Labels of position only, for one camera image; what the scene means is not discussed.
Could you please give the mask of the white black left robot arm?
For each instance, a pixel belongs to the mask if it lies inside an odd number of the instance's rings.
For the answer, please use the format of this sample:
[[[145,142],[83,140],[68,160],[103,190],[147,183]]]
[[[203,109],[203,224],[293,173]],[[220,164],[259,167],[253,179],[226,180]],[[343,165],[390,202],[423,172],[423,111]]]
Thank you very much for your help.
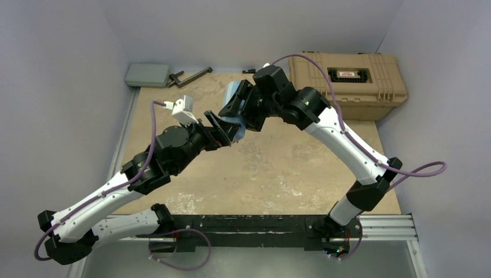
[[[114,218],[112,213],[168,184],[200,153],[228,147],[244,134],[244,123],[237,117],[211,111],[205,116],[209,126],[184,114],[179,125],[153,132],[148,148],[93,193],[64,210],[41,212],[38,223],[43,236],[35,247],[35,258],[69,265],[114,240],[172,232],[173,218],[163,204],[121,217]],[[44,257],[39,253],[42,248]]]

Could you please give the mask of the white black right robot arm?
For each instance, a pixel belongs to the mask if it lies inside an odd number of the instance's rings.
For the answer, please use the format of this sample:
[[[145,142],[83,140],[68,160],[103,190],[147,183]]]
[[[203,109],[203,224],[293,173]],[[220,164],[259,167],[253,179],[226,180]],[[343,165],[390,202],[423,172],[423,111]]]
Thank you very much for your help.
[[[235,141],[246,130],[261,131],[265,119],[278,117],[296,126],[328,147],[354,174],[356,181],[336,202],[324,220],[324,229],[335,232],[354,217],[371,211],[388,191],[402,162],[371,148],[347,124],[336,109],[312,87],[296,89],[281,67],[269,65],[257,71],[253,82],[230,82],[219,116],[239,123]]]

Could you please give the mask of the light blue umbrella case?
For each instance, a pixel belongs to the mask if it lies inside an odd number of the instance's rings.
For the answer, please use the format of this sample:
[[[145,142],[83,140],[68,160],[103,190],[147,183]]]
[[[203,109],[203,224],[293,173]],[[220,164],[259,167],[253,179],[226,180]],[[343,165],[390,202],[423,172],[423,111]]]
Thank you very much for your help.
[[[230,111],[233,110],[233,106],[236,104],[239,104],[239,107],[242,108],[243,106],[243,100],[237,98],[237,91],[240,87],[241,82],[240,81],[232,81],[228,83],[226,89],[225,89],[225,98],[223,101],[223,106],[222,108],[229,109]],[[240,116],[222,116],[226,121],[228,122],[233,122],[233,123],[238,123],[240,125],[240,128],[236,135],[234,136],[233,142],[239,142],[241,139],[244,138],[245,133],[246,133],[246,123],[243,118]]]

